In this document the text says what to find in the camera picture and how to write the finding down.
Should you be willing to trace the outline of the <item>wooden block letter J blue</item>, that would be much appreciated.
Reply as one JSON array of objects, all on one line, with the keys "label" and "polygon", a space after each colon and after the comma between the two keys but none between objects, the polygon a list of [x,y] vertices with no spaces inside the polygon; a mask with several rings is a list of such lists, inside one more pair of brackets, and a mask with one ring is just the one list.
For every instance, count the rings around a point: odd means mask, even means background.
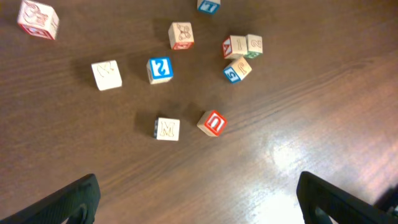
[{"label": "wooden block letter J blue", "polygon": [[231,83],[238,83],[246,78],[252,71],[251,66],[248,64],[244,57],[233,60],[224,70],[225,77]]}]

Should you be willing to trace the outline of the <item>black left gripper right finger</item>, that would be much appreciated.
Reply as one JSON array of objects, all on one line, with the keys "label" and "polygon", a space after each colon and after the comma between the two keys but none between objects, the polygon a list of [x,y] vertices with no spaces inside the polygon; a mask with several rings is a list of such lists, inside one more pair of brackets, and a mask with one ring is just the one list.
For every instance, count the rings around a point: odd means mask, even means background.
[{"label": "black left gripper right finger", "polygon": [[397,224],[397,217],[307,171],[300,175],[296,194],[305,224]]}]

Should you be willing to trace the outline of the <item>wooden block green yellow sides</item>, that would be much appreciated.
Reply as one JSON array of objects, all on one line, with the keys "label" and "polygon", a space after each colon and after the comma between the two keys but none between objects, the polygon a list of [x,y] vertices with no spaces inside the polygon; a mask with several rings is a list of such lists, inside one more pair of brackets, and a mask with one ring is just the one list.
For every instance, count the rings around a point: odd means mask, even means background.
[{"label": "wooden block green yellow sides", "polygon": [[263,54],[262,37],[260,35],[246,35],[246,44],[248,49],[248,52],[245,55],[246,58],[256,58]]}]

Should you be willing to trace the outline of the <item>wooden block letter M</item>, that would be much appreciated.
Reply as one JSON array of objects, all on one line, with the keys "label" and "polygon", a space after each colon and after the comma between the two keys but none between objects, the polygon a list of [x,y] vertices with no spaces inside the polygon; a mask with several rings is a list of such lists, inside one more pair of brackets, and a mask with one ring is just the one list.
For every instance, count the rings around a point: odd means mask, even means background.
[{"label": "wooden block letter M", "polygon": [[157,140],[178,141],[179,131],[179,119],[157,118],[155,121],[154,137]]}]

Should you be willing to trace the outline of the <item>wooden block red letter U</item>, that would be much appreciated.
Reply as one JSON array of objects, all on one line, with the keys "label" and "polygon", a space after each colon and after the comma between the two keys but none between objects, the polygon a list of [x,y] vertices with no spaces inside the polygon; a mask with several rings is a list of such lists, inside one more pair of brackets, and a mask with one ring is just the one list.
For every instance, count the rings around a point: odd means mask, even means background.
[{"label": "wooden block red letter U", "polygon": [[197,123],[206,135],[218,137],[225,129],[228,121],[217,110],[206,111]]}]

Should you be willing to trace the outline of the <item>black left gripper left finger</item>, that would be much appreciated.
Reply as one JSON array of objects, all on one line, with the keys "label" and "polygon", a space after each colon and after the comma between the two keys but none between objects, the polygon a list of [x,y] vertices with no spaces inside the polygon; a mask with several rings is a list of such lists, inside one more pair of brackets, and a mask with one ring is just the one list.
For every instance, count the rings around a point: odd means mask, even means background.
[{"label": "black left gripper left finger", "polygon": [[1,223],[93,224],[101,198],[94,174],[87,174],[25,209],[1,220]]}]

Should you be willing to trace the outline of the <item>wooden block number 1 red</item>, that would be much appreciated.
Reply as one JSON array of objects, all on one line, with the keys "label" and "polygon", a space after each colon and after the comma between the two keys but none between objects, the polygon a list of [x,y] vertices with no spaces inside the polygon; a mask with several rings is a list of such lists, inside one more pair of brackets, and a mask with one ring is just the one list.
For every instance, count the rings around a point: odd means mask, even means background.
[{"label": "wooden block number 1 red", "polygon": [[222,48],[225,59],[236,59],[248,53],[246,37],[241,35],[230,35],[223,41]]}]

